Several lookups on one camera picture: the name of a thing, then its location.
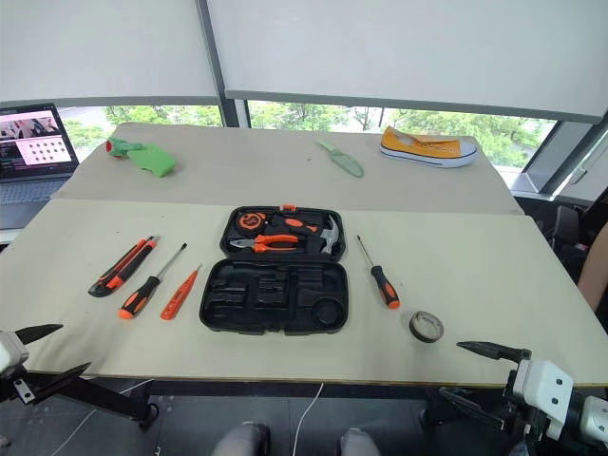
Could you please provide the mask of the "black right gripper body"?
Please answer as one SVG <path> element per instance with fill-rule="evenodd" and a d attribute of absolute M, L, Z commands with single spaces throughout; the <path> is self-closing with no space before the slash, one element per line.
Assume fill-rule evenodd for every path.
<path fill-rule="evenodd" d="M 513 428 L 533 443 L 550 428 L 550 373 L 548 369 L 512 370 L 504 390 Z"/>

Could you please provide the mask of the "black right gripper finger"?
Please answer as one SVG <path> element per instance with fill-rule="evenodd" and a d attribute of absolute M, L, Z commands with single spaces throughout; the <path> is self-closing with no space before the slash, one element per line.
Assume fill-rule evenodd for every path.
<path fill-rule="evenodd" d="M 492 342 L 462 341 L 457 342 L 456 346 L 494 360 L 521 362 L 531 358 L 531 351 L 528 349 L 517 349 Z"/>
<path fill-rule="evenodd" d="M 464 396 L 456 394 L 447 388 L 439 388 L 439 393 L 448 400 L 452 406 L 467 416 L 497 430 L 504 429 L 504 419 L 484 411 L 479 404 L 468 400 L 464 398 Z"/>

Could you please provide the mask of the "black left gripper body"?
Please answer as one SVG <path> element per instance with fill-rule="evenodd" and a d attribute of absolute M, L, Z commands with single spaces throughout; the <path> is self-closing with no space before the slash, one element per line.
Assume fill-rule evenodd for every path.
<path fill-rule="evenodd" d="M 26 372 L 1 374 L 1 402 L 19 399 L 24 405 L 29 404 L 29 386 Z"/>

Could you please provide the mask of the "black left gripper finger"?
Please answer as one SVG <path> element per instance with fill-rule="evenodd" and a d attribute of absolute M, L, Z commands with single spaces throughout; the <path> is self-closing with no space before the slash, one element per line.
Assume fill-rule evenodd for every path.
<path fill-rule="evenodd" d="M 26 374 L 26 384 L 29 391 L 26 393 L 28 402 L 39 403 L 60 392 L 91 365 L 90 362 L 71 368 L 62 373 L 44 374 L 28 372 Z"/>
<path fill-rule="evenodd" d="M 62 324 L 46 324 L 26 327 L 17 330 L 15 334 L 24 345 L 27 345 L 37 340 L 40 340 L 62 328 Z"/>

